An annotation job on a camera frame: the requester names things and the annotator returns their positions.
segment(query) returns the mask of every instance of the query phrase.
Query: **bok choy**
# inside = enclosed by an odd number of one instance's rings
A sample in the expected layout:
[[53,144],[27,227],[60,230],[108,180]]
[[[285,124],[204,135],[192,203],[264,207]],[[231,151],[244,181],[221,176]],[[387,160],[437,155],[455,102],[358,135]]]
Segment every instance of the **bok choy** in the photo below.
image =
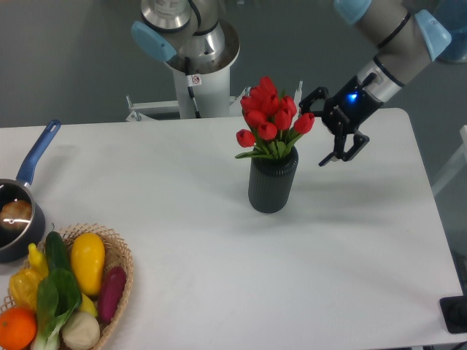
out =
[[57,350],[60,329],[81,304],[81,292],[73,274],[56,268],[41,281],[37,291],[37,335],[31,350]]

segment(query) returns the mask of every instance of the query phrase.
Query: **fake vegetable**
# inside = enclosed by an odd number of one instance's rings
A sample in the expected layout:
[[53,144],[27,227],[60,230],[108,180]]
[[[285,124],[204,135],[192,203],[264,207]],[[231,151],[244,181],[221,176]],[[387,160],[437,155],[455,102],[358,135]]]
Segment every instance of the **fake vegetable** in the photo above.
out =
[[104,270],[105,248],[95,233],[83,233],[74,240],[70,260],[81,292],[99,295]]
[[59,332],[81,304],[81,292],[72,273],[54,268],[41,281],[37,292],[37,336],[32,350],[57,350]]
[[6,350],[21,350],[29,345],[36,335],[34,313],[25,308],[9,308],[0,315],[0,347]]
[[32,311],[37,309],[37,288],[42,280],[39,272],[33,268],[24,268],[9,279],[9,291],[16,306]]
[[126,273],[120,266],[112,268],[105,276],[99,293],[97,310],[103,322],[110,323],[125,289]]
[[47,265],[47,258],[44,253],[40,252],[36,248],[36,244],[31,243],[28,245],[28,261],[29,265],[40,273],[42,278],[47,277],[49,274],[49,267]]
[[70,317],[62,330],[63,342],[71,350],[88,350],[101,337],[97,320],[86,312],[77,312]]
[[92,317],[97,317],[97,309],[94,306],[93,301],[89,299],[85,294],[82,294],[82,303],[80,305],[80,308],[78,308],[78,310],[87,312]]
[[68,259],[68,252],[60,233],[50,231],[45,238],[45,257],[47,258],[49,271],[53,271],[56,268],[63,268],[73,274]]

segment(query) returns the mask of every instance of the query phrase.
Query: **blue indicator light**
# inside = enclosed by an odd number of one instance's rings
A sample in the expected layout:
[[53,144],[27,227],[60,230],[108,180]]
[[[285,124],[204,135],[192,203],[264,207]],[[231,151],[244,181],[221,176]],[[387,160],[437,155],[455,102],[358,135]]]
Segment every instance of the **blue indicator light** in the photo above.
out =
[[349,100],[351,104],[355,102],[357,97],[358,95],[356,93],[351,93],[350,95],[347,95],[347,99]]

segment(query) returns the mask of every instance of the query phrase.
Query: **dark pot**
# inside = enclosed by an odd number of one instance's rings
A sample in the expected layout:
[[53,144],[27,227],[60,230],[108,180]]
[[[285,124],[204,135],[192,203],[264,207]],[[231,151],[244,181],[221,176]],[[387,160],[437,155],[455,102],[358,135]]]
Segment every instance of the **dark pot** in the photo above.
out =
[[284,208],[298,165],[295,147],[283,160],[252,158],[248,198],[256,210],[275,213]]
[[21,164],[16,180],[0,179],[0,263],[25,257],[28,245],[40,242],[45,233],[44,212],[27,188],[45,149],[61,124],[49,122]]

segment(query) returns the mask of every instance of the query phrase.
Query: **saucepan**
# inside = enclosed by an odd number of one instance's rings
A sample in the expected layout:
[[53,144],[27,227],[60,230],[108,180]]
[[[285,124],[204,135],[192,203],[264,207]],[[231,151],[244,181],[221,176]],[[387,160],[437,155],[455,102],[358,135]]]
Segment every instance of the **saucepan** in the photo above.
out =
[[21,164],[16,180],[0,179],[0,263],[25,257],[28,245],[37,244],[45,233],[45,217],[28,186],[37,162],[60,129],[50,121]]

